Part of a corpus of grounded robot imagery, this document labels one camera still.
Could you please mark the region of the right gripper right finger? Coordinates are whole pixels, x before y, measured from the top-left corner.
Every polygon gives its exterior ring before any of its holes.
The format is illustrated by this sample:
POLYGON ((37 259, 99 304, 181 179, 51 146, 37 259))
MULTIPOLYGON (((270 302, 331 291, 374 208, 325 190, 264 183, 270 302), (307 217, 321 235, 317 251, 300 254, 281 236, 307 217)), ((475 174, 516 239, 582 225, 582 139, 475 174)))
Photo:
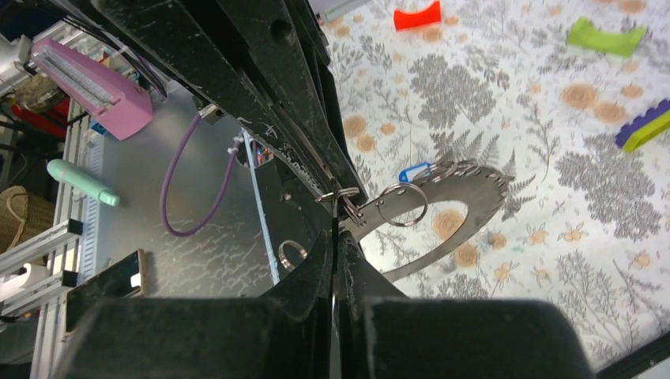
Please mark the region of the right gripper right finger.
POLYGON ((591 378, 575 331, 550 303, 403 295, 337 239, 344 378, 591 378))

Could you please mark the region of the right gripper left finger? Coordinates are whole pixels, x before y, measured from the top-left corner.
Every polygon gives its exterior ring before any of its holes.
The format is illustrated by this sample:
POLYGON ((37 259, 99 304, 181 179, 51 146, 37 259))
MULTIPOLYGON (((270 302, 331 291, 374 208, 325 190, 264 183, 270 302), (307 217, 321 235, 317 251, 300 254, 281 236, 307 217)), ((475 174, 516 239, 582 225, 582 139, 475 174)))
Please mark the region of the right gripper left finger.
POLYGON ((109 299, 78 323, 57 378, 300 378, 324 344, 333 238, 258 297, 109 299))

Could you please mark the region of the black headed key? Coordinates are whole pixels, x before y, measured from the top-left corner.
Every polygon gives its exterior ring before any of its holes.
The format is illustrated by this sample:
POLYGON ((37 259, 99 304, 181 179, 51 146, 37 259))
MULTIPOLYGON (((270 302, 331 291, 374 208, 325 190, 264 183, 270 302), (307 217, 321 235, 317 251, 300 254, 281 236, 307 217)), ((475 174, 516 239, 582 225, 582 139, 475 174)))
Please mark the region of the black headed key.
POLYGON ((332 266, 331 266, 331 324, 332 324, 332 335, 336 342, 339 342, 339 311, 338 311, 338 278, 337 278, 337 269, 338 269, 338 237, 339 237, 339 218, 338 218, 338 199, 339 199, 339 185, 335 184, 333 186, 333 193, 331 198, 331 207, 332 207, 332 219, 331 219, 331 237, 332 237, 332 266))

